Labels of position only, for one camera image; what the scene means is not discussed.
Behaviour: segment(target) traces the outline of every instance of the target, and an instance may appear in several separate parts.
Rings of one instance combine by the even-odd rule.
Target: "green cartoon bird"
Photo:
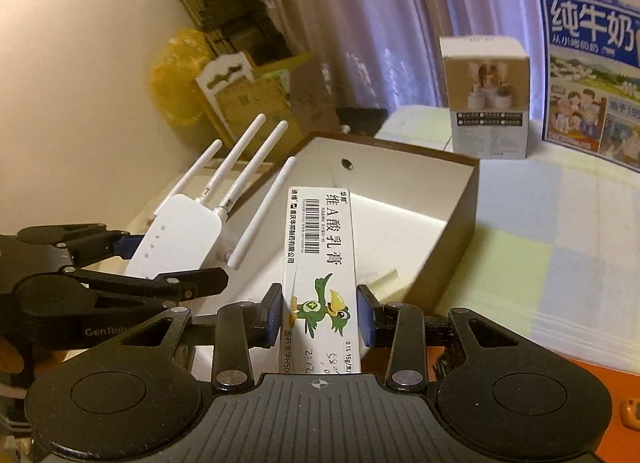
[[[331,317],[331,327],[342,336],[342,329],[347,325],[348,320],[351,318],[349,308],[344,305],[344,300],[335,291],[330,290],[331,301],[329,304],[324,299],[324,291],[326,289],[326,283],[333,275],[330,273],[324,279],[316,279],[316,293],[318,294],[318,300],[307,300],[302,305],[298,305],[298,299],[291,297],[291,313],[289,315],[289,325],[293,327],[296,319],[305,319],[305,333],[309,333],[311,338],[315,336],[315,329],[318,327],[318,322],[321,321],[326,315]]]

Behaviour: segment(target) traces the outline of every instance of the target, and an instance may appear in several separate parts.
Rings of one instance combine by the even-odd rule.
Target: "cartoon illustration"
[[[574,122],[572,122],[573,111],[571,101],[568,98],[558,100],[558,112],[554,115],[554,127],[558,132],[568,134]]]
[[[569,93],[569,101],[571,102],[571,112],[580,112],[580,103],[582,102],[582,97],[580,93],[577,91],[572,91]]]
[[[325,316],[331,317],[332,329],[342,336],[342,329],[347,325],[347,321],[351,318],[349,308],[344,305],[344,300],[335,291],[330,290],[331,301],[326,302],[324,292],[326,283],[333,275],[330,273],[324,279],[316,279],[316,293],[318,300],[307,300],[302,305],[298,305],[298,299],[291,297],[291,313],[289,315],[289,324],[293,327],[296,319],[305,320],[305,333],[309,333],[311,338],[315,337],[315,329],[318,322]]]
[[[600,106],[598,104],[590,104],[583,111],[583,120],[579,124],[580,132],[591,139],[599,139],[598,131],[598,115],[600,114]]]
[[[640,166],[640,127],[609,114],[600,153],[609,159]]]
[[[594,93],[591,89],[585,89],[580,95],[580,109],[582,112],[587,110],[591,105],[593,105],[596,98],[596,93]]]

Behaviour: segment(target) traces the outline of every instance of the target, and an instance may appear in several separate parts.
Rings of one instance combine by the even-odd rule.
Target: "black object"
[[[130,259],[142,236],[104,224],[60,224],[0,235],[0,334],[24,359],[6,382],[27,389],[35,351],[89,348],[176,303],[217,295],[222,268],[162,273],[154,280],[82,269],[109,257]],[[0,426],[28,435],[22,400],[0,400]]]
[[[336,107],[340,125],[349,125],[350,134],[375,136],[389,117],[386,109],[362,107]]]
[[[291,56],[260,0],[180,0],[216,56],[246,51],[256,65]]]
[[[282,294],[186,308],[53,369],[26,400],[35,461],[594,463],[612,407],[593,375],[468,309],[423,318],[358,286],[358,322],[391,347],[373,375],[274,375],[254,382],[251,347],[273,345]],[[212,383],[172,360],[178,344],[213,343]],[[425,345],[446,346],[428,381]]]

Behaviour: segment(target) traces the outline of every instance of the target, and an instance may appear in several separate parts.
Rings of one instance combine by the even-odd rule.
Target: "yellow plastic bag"
[[[204,33],[196,29],[180,30],[156,59],[151,69],[151,95],[170,125],[194,125],[204,115],[193,80],[211,60]]]

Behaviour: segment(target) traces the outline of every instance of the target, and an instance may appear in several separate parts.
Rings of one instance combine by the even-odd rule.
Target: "table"
[[[476,233],[437,312],[640,373],[640,175],[541,135],[530,122],[526,160],[481,162]],[[450,150],[449,111],[401,107],[376,137]]]

